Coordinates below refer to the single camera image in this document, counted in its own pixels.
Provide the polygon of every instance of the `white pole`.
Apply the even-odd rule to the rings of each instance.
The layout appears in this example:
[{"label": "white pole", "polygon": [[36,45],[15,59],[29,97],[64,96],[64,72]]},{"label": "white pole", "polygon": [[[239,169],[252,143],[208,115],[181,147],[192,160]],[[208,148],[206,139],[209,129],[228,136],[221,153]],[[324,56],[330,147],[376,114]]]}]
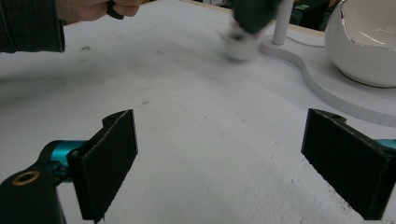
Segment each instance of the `white pole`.
[{"label": "white pole", "polygon": [[293,3],[294,0],[283,0],[279,5],[273,37],[273,44],[275,45],[285,44],[286,32],[288,31]]}]

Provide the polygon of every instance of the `curved white foam piece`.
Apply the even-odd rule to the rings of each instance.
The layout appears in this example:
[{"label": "curved white foam piece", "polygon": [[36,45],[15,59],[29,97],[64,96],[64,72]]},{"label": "curved white foam piece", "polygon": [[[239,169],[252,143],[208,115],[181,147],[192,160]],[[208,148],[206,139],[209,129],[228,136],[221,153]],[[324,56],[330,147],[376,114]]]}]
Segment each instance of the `curved white foam piece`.
[{"label": "curved white foam piece", "polygon": [[[308,40],[315,44],[322,39]],[[325,48],[290,39],[276,46],[271,40],[270,36],[263,38],[260,51],[297,66],[305,85],[323,102],[357,119],[396,128],[396,89],[370,87],[345,77],[327,57]]]}]

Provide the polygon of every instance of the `gray sleeve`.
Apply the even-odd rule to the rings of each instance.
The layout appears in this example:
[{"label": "gray sleeve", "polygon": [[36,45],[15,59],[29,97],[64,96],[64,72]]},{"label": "gray sleeve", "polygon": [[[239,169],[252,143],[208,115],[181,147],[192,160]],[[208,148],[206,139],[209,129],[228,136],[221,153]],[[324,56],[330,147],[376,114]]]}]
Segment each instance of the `gray sleeve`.
[{"label": "gray sleeve", "polygon": [[64,52],[56,0],[0,0],[0,52]]}]

